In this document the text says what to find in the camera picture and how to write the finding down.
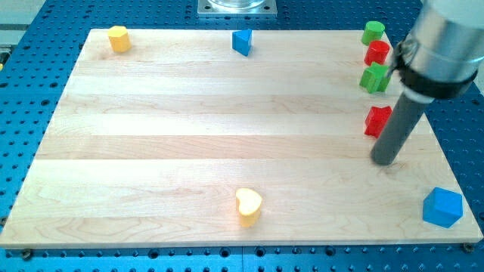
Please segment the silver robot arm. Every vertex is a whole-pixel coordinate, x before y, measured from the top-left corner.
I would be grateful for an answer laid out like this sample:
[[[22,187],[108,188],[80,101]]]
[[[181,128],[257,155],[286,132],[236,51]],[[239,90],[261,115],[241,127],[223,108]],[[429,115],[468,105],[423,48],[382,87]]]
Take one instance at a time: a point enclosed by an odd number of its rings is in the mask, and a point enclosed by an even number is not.
[[[428,104],[461,96],[483,62],[483,0],[426,0],[395,49],[403,94]]]

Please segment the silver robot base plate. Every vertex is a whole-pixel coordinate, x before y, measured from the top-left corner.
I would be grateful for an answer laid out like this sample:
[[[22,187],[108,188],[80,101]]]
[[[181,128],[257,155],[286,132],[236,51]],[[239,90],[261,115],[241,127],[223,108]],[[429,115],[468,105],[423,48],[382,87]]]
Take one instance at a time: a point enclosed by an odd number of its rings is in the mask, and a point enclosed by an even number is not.
[[[206,17],[278,14],[275,0],[198,0],[197,13]]]

